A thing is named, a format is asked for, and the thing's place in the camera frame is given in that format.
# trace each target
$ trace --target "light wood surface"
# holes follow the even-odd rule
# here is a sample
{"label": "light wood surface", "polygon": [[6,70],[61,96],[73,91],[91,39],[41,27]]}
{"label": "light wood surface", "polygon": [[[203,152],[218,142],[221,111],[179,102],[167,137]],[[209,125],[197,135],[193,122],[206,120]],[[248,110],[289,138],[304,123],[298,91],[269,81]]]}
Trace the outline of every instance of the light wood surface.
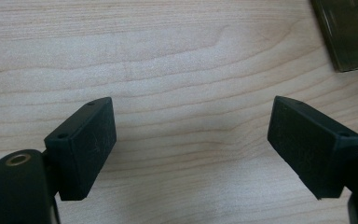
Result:
{"label": "light wood surface", "polygon": [[113,98],[117,144],[62,223],[348,223],[350,193],[317,201],[268,143],[275,95],[358,132],[358,71],[309,1],[0,1],[0,158]]}

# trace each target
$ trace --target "dark glass object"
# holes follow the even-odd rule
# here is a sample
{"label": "dark glass object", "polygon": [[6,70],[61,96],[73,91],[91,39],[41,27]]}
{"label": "dark glass object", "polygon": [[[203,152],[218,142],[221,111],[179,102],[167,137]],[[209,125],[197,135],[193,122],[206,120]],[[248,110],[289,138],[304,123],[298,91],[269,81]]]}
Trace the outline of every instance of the dark glass object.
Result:
{"label": "dark glass object", "polygon": [[358,0],[311,0],[333,65],[358,69]]}

